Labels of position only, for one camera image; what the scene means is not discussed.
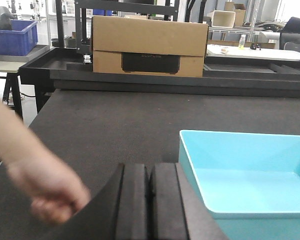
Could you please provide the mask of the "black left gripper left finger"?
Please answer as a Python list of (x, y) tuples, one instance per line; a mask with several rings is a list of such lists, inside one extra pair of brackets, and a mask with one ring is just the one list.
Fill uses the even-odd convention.
[(56, 232), (55, 239), (148, 239), (147, 191), (144, 164), (119, 164), (102, 190)]

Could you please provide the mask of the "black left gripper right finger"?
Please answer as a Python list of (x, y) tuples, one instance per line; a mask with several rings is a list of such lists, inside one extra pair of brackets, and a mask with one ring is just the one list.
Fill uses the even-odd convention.
[(150, 175), (153, 240), (226, 240), (178, 163), (157, 163)]

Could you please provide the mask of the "bare human forearm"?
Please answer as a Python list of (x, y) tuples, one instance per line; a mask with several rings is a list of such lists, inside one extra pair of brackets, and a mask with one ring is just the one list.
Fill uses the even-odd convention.
[(0, 102), (0, 160), (7, 166), (56, 160), (37, 136), (7, 106)]

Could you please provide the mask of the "bare human hand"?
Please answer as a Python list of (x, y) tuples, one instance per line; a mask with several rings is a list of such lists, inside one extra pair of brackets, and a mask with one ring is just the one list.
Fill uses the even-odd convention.
[(13, 183), (31, 199), (31, 212), (49, 224), (62, 224), (91, 200), (77, 173), (47, 149), (19, 151), (4, 158)]

